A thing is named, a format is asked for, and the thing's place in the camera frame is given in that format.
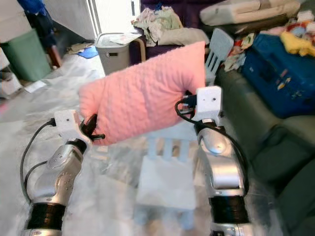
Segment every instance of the pink pillow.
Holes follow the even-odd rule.
[[[115,72],[80,89],[80,109],[97,116],[98,145],[109,145],[175,125],[174,110],[186,90],[205,86],[205,43],[197,42]]]

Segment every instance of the green trash bin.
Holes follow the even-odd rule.
[[[10,61],[12,71],[19,79],[37,81],[51,72],[46,54],[34,29],[1,43],[1,47]]]

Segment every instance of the blue mat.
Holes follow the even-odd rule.
[[[95,46],[91,46],[89,48],[84,49],[84,52],[77,53],[77,54],[79,56],[82,56],[84,58],[89,59],[89,58],[93,58],[93,57],[97,56],[98,52],[97,52]]]

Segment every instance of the chair backrest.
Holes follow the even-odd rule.
[[[213,74],[216,73],[221,61],[225,60],[233,47],[233,39],[223,30],[215,28],[210,41],[210,52],[206,67]]]
[[[148,156],[154,159],[157,154],[157,140],[164,139],[163,159],[170,160],[173,156],[173,140],[180,140],[178,160],[186,162],[189,154],[189,145],[191,141],[196,141],[197,136],[193,124],[182,121],[166,129],[160,129],[147,133],[148,138]]]

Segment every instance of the yellow cloth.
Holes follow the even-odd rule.
[[[301,56],[305,56],[307,54],[315,57],[315,47],[311,42],[298,38],[294,36],[290,32],[283,32],[280,35],[280,39],[284,44],[285,50],[291,54],[300,54]]]

